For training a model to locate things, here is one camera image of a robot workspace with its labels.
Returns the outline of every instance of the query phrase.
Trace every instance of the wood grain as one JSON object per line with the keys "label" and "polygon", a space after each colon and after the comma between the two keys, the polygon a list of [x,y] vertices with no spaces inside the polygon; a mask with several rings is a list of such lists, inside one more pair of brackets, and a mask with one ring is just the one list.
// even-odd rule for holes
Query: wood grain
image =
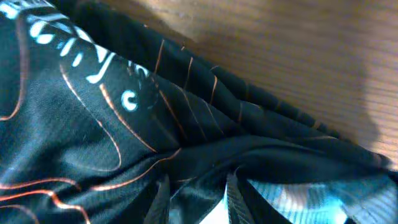
{"label": "wood grain", "polygon": [[396,0],[103,0],[398,170]]}

